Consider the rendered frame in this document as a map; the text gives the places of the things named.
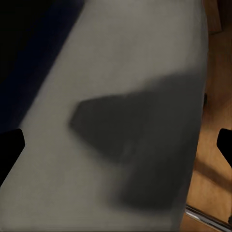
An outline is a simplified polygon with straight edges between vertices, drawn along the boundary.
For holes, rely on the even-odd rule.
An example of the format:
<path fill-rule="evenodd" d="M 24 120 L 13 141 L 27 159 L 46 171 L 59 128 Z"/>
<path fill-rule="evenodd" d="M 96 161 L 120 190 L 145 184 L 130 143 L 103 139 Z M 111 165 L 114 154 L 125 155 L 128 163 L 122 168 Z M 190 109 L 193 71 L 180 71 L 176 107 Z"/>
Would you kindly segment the swivel chair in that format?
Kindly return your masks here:
<path fill-rule="evenodd" d="M 232 232 L 187 204 L 207 64 L 202 0 L 56 0 L 0 92 L 0 232 Z"/>

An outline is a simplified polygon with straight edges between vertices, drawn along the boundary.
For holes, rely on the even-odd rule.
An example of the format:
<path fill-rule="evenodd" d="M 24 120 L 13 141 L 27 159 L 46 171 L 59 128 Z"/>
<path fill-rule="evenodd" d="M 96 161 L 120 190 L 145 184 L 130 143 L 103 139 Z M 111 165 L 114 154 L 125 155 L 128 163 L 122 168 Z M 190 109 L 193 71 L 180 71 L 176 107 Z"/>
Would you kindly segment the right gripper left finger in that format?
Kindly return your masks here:
<path fill-rule="evenodd" d="M 0 187 L 25 147 L 21 129 L 0 134 Z"/>

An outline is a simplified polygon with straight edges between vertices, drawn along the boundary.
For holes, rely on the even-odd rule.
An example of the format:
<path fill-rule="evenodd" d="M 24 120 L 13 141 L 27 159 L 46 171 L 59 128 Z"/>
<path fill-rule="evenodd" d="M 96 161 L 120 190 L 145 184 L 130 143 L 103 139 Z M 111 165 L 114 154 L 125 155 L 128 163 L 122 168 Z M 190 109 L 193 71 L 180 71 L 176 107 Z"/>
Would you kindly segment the folder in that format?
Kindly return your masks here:
<path fill-rule="evenodd" d="M 56 0 L 0 0 L 0 92 Z"/>

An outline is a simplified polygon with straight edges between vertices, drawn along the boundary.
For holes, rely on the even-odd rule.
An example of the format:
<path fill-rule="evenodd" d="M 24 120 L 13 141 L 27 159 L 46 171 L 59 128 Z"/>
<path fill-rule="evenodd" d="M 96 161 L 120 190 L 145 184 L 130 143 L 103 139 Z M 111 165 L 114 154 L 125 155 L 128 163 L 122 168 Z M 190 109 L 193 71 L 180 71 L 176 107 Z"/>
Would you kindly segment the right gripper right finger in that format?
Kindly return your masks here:
<path fill-rule="evenodd" d="M 232 130 L 220 129 L 217 137 L 217 147 L 232 167 Z"/>

